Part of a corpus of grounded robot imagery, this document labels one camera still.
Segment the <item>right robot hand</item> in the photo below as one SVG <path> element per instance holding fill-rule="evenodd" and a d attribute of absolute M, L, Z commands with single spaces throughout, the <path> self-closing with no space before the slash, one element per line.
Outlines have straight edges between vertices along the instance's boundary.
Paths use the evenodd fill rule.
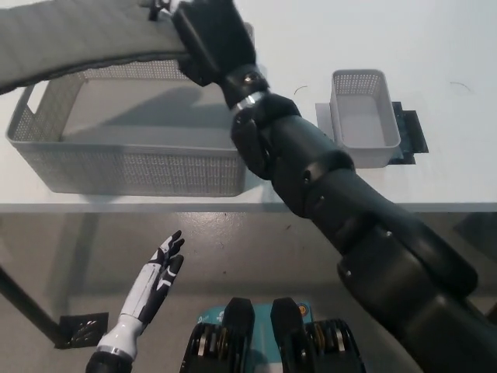
<path fill-rule="evenodd" d="M 182 72 L 196 84 L 217 84 L 230 110 L 241 112 L 268 93 L 269 84 L 256 64 L 254 44 L 233 1 L 149 1 L 148 18 L 161 12 L 189 54 Z"/>

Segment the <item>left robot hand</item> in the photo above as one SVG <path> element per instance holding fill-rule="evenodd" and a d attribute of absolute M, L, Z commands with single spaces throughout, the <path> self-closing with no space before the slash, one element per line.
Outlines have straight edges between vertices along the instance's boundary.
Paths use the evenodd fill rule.
<path fill-rule="evenodd" d="M 174 283 L 184 257 L 185 239 L 177 231 L 169 236 L 141 268 L 120 311 L 116 325 L 99 341 L 96 350 L 134 361 L 137 338 L 151 323 Z"/>

